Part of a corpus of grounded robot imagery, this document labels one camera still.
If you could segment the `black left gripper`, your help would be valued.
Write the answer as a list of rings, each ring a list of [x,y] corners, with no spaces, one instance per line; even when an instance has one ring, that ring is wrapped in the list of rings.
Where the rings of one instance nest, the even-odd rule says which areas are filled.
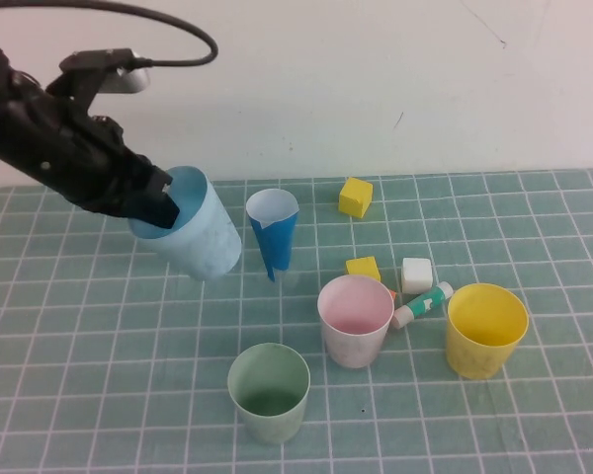
[[[30,177],[85,210],[174,226],[180,209],[167,195],[172,177],[132,152],[113,119],[53,96],[28,99],[27,119]]]

